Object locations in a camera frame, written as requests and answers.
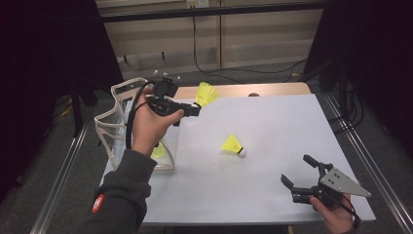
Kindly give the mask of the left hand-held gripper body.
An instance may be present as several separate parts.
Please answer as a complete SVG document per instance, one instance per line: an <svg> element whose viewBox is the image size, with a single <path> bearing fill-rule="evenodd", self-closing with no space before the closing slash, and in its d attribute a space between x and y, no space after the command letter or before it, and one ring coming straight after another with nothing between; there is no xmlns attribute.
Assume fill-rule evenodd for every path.
<svg viewBox="0 0 413 234"><path fill-rule="evenodd" d="M172 100L178 90L172 79L164 77L161 81L151 82L151 85L152 91L147 100L156 114L165 117L182 108L180 103Z"/></svg>

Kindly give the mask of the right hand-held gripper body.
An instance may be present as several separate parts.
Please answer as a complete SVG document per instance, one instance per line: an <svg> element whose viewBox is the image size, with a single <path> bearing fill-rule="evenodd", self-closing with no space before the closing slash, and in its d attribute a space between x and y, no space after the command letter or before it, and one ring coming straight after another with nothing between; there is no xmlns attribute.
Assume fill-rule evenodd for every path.
<svg viewBox="0 0 413 234"><path fill-rule="evenodd" d="M331 164L318 164L319 181L311 188L295 187L290 183L294 203L309 204L316 197L327 207L338 205L345 193L370 197L371 193Z"/></svg>

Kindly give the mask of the yellow shuttlecock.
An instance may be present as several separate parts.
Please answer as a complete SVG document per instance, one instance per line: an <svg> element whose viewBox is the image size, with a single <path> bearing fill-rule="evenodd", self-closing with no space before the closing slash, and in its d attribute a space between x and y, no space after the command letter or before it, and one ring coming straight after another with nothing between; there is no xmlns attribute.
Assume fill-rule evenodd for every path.
<svg viewBox="0 0 413 234"><path fill-rule="evenodd" d="M219 97L217 90L207 82L201 82L194 103L200 108L214 102Z"/></svg>
<svg viewBox="0 0 413 234"><path fill-rule="evenodd" d="M166 149L163 143L160 141L157 146L153 149L151 157L154 159L162 158L166 155Z"/></svg>
<svg viewBox="0 0 413 234"><path fill-rule="evenodd" d="M236 154L240 157L245 157L246 156L246 150L244 147L241 145L237 137L233 134L230 134L225 142L221 145L221 148L225 151L231 152L233 154Z"/></svg>

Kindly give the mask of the clear plastic bag beige trim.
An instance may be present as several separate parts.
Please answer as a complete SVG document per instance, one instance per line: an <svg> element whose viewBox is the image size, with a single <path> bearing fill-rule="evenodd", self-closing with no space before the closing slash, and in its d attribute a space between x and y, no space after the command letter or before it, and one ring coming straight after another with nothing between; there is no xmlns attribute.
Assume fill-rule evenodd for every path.
<svg viewBox="0 0 413 234"><path fill-rule="evenodd" d="M105 171L108 173L118 168L126 149L127 121L132 102L146 79L138 77L127 80L111 87L111 94L115 100L114 107L109 111L94 117L95 130L108 155ZM178 144L179 128L171 126L162 138L166 155L157 162L156 171L174 171Z"/></svg>

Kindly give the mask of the person's left hand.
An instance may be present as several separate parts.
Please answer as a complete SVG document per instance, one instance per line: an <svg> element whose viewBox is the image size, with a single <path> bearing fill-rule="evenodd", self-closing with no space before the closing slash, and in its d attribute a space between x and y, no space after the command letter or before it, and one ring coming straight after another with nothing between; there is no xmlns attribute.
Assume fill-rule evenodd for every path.
<svg viewBox="0 0 413 234"><path fill-rule="evenodd" d="M168 116L159 116L146 103L146 96L141 95L132 124L131 149L150 157L156 144L166 134L168 128L183 117L179 109Z"/></svg>

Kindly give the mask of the person's right hand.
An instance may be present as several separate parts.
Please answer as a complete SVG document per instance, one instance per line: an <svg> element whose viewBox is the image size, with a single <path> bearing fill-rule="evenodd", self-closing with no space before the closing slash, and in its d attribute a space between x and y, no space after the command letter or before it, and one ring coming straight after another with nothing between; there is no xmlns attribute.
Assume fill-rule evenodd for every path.
<svg viewBox="0 0 413 234"><path fill-rule="evenodd" d="M326 207L318 198L312 197L310 203L323 217L326 234L356 234L353 216L339 207L335 210Z"/></svg>

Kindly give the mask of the wooden table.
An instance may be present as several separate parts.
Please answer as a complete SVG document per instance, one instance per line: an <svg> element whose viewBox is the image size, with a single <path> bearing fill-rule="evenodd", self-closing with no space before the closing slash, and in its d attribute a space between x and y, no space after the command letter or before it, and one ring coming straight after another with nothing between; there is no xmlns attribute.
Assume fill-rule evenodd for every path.
<svg viewBox="0 0 413 234"><path fill-rule="evenodd" d="M307 84L295 83L267 83L213 86L219 93L219 98L248 97L257 94L259 97L308 95L311 91ZM182 87L177 90L174 99L195 99L199 87Z"/></svg>

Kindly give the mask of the white table mat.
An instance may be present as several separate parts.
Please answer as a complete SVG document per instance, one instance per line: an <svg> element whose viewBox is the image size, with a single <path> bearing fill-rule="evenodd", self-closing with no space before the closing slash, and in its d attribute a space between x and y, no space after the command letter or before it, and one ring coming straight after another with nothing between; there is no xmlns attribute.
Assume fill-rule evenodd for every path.
<svg viewBox="0 0 413 234"><path fill-rule="evenodd" d="M281 175L315 185L319 173L305 154L354 173L313 95L221 97L177 127L175 170L151 176L147 225L318 221L311 206L293 203ZM230 134L245 157L221 148Z"/></svg>

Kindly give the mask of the black metal stand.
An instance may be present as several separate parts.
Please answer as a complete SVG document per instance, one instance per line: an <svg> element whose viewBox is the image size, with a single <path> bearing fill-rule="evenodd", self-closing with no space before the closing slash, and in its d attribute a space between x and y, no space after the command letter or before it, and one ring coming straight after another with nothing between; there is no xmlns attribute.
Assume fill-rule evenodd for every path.
<svg viewBox="0 0 413 234"><path fill-rule="evenodd" d="M81 101L86 106L95 106L97 97L94 94L93 86L84 79L76 79L71 82L70 96L74 116L74 137L80 134L84 124L81 111Z"/></svg>

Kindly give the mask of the black horizontal bar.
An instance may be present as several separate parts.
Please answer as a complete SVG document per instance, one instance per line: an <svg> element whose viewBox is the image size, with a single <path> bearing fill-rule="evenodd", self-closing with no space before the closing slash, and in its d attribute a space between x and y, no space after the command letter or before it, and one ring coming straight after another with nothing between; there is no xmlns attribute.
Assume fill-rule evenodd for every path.
<svg viewBox="0 0 413 234"><path fill-rule="evenodd" d="M239 14L256 14L286 11L304 11L323 9L331 3L330 0L315 0L308 2L277 3L266 5L246 5L231 7L209 7L198 9L166 10L141 13L104 14L99 20L102 22L122 22L138 20L166 20L178 18L226 16Z"/></svg>

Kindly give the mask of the beige wooden cabinet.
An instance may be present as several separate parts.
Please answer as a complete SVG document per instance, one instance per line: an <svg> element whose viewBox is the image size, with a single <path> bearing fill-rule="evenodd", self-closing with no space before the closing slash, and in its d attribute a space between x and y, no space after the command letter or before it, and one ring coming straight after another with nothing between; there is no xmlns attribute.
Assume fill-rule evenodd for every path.
<svg viewBox="0 0 413 234"><path fill-rule="evenodd" d="M209 0L210 7L266 5L309 0ZM186 0L95 0L101 14L188 9ZM288 62L310 52L321 10L230 16L151 19L105 24L126 79L154 70L202 69Z"/></svg>

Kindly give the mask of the dark curtain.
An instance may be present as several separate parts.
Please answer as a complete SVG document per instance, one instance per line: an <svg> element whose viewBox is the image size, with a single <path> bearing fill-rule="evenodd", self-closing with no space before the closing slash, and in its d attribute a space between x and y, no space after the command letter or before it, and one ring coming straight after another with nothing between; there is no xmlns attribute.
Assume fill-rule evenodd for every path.
<svg viewBox="0 0 413 234"><path fill-rule="evenodd" d="M0 0L0 203L65 95L97 104L123 80L95 0Z"/></svg>
<svg viewBox="0 0 413 234"><path fill-rule="evenodd" d="M325 62L323 85L346 71L413 158L413 0L325 0L305 66Z"/></svg>

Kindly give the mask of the metal floor rail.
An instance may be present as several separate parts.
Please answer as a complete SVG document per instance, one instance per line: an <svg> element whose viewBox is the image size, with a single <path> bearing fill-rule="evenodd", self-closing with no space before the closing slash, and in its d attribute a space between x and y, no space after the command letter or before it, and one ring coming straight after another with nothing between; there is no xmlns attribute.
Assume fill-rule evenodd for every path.
<svg viewBox="0 0 413 234"><path fill-rule="evenodd" d="M50 190L48 197L29 232L29 234L47 234L56 207L62 195L62 190L68 180L69 174L78 157L84 138L88 132L91 122L88 121L81 131L76 135L56 176L55 182Z"/></svg>
<svg viewBox="0 0 413 234"><path fill-rule="evenodd" d="M319 101L357 180L372 193L368 203L376 219L365 221L359 233L413 234L413 159L367 106L357 109L352 124L339 118L333 94Z"/></svg>

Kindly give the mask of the white wall socket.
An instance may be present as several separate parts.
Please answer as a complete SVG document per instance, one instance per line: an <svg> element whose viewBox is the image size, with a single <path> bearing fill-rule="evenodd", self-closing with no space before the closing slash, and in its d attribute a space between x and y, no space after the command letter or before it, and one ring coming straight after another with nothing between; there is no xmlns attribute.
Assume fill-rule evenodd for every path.
<svg viewBox="0 0 413 234"><path fill-rule="evenodd" d="M186 0L188 9L208 8L209 0Z"/></svg>

